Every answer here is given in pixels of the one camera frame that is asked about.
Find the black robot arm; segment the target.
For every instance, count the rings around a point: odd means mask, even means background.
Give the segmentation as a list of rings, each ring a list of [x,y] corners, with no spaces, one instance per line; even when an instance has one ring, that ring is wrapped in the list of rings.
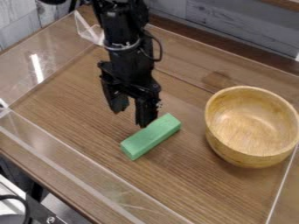
[[[149,9],[144,0],[88,0],[104,32],[108,60],[97,63],[109,109],[118,113],[134,104],[134,124],[145,127],[157,117],[161,87],[152,76],[162,51],[145,29]]]

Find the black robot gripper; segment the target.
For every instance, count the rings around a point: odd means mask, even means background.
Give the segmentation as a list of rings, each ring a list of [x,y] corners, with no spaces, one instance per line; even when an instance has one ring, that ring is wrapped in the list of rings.
[[[104,44],[104,48],[108,61],[101,60],[97,67],[106,104],[117,114],[129,105],[128,97],[136,99],[134,124],[144,128],[157,117],[160,103],[161,87],[152,76],[160,58],[154,58],[153,44]]]

